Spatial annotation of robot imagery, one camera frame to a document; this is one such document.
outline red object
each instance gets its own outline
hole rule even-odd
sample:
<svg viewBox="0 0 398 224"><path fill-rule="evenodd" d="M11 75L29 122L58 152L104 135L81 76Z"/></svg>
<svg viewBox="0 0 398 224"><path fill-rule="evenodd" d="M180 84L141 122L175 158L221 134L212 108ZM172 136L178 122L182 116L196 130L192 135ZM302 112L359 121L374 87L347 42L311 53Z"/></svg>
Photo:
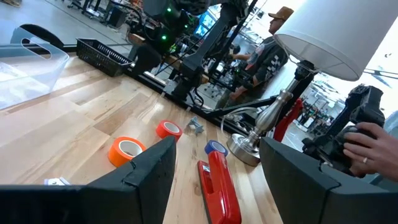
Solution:
<svg viewBox="0 0 398 224"><path fill-rule="evenodd" d="M294 119L299 117L299 113L302 109L303 109L303 101L300 98L298 98L295 104L293 105L293 108L290 111L290 113L287 116L285 116L275 127L274 139L276 141L282 142L287 127L293 122Z"/></svg>
<svg viewBox="0 0 398 224"><path fill-rule="evenodd" d="M201 191L209 223L241 223L241 211L224 154L209 153L209 164L198 161Z"/></svg>
<svg viewBox="0 0 398 224"><path fill-rule="evenodd" d="M182 135L182 130L175 123L163 120L157 126L156 133L162 139L167 136L174 136L175 141L178 141Z"/></svg>

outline red tape roll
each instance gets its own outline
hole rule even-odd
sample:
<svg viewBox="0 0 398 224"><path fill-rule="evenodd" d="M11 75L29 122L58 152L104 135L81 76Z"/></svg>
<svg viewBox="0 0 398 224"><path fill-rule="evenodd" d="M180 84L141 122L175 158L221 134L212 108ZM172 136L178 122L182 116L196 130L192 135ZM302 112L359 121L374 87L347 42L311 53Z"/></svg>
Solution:
<svg viewBox="0 0 398 224"><path fill-rule="evenodd" d="M182 130L175 123L163 120L157 126L156 133L161 138L166 138L167 136L174 136L175 141L177 142L182 135Z"/></svg>

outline red tool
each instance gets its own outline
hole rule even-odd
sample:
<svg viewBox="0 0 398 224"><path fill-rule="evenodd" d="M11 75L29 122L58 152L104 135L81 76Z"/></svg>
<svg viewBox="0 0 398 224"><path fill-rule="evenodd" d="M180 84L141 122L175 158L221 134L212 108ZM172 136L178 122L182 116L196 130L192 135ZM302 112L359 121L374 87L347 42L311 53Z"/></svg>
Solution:
<svg viewBox="0 0 398 224"><path fill-rule="evenodd" d="M213 151L208 158L210 165L198 161L198 171L209 223L241 223L241 211L224 154Z"/></svg>

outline finger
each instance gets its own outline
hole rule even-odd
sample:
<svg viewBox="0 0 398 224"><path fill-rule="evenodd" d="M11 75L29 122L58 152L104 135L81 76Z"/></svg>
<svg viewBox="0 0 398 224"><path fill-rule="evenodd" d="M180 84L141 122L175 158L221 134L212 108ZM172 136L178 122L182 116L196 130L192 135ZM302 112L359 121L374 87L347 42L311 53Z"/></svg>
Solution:
<svg viewBox="0 0 398 224"><path fill-rule="evenodd" d="M357 162L360 162L360 163L364 163L364 162L363 162L364 159L365 159L364 156L357 155L357 154L351 152L351 151L348 150L348 149L344 149L344 150L343 150L343 153L344 153L344 155L350 157L350 158L351 158L352 160L354 160L354 161L357 161ZM365 163L365 164L368 165L369 167L373 167L373 165L374 165L374 160L368 158L368 159L366 160L366 163Z"/></svg>
<svg viewBox="0 0 398 224"><path fill-rule="evenodd" d="M377 137L377 138L383 137L383 136L385 136L385 135L388 135L388 134L386 133L386 131L383 130L382 127L378 126L378 125L375 124L375 123L361 122L361 123L358 123L358 124L356 125L356 127L357 127L358 129L363 129L363 130L369 131L370 133L372 133L373 135L375 135L375 137Z"/></svg>
<svg viewBox="0 0 398 224"><path fill-rule="evenodd" d="M344 143L344 148L350 150L351 152L363 156L363 157L368 157L370 159L375 160L377 157L377 152L373 149L366 148L363 146L359 146L356 144L351 144L351 143Z"/></svg>
<svg viewBox="0 0 398 224"><path fill-rule="evenodd" d="M354 142L358 142L364 146L367 147L375 147L376 146L376 140L361 133L346 133L344 135L344 138L347 140L351 140Z"/></svg>

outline person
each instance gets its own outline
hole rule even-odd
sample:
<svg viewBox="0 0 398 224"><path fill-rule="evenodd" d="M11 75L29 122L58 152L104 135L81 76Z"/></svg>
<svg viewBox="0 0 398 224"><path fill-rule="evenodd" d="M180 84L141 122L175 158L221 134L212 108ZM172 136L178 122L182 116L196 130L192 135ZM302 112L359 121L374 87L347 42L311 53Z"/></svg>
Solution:
<svg viewBox="0 0 398 224"><path fill-rule="evenodd" d="M398 139L374 123L358 123L358 129L372 133L376 139L361 133L346 133L345 139L359 144L344 143L343 153L351 158L351 172L362 177L379 173L398 182Z"/></svg>
<svg viewBox="0 0 398 224"><path fill-rule="evenodd" d="M274 18L270 22L269 32L274 35L293 12L293 9L282 7L276 14L268 13L269 16ZM240 86L235 92L226 90L217 102L216 109L249 103L259 99L272 77L289 59L284 49L275 42L272 36L262 41L252 54L236 54L232 55L232 58L246 61L245 72L251 76L249 82L253 85L253 88L247 89L244 86Z"/></svg>

